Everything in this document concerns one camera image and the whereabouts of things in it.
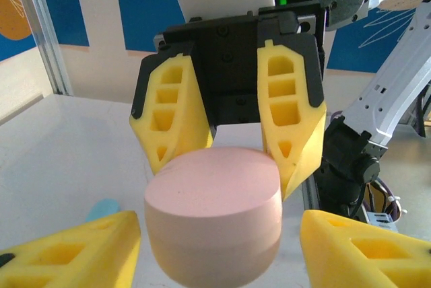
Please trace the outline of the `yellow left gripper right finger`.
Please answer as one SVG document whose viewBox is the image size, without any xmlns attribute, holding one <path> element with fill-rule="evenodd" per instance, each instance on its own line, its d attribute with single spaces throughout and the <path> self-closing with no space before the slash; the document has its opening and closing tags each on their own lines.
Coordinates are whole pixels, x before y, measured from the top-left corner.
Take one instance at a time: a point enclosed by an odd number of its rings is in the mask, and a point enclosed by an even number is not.
<svg viewBox="0 0 431 288">
<path fill-rule="evenodd" d="M 303 213 L 312 287 L 429 287 L 430 243 L 320 210 Z"/>
</svg>

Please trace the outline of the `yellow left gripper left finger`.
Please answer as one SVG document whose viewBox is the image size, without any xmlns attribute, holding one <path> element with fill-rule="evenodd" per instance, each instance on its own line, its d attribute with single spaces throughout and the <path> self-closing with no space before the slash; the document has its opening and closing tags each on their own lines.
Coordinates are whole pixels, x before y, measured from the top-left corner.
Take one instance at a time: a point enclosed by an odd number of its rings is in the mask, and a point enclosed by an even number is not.
<svg viewBox="0 0 431 288">
<path fill-rule="evenodd" d="M 141 230 L 122 211 L 1 251 L 2 287 L 131 287 Z"/>
</svg>

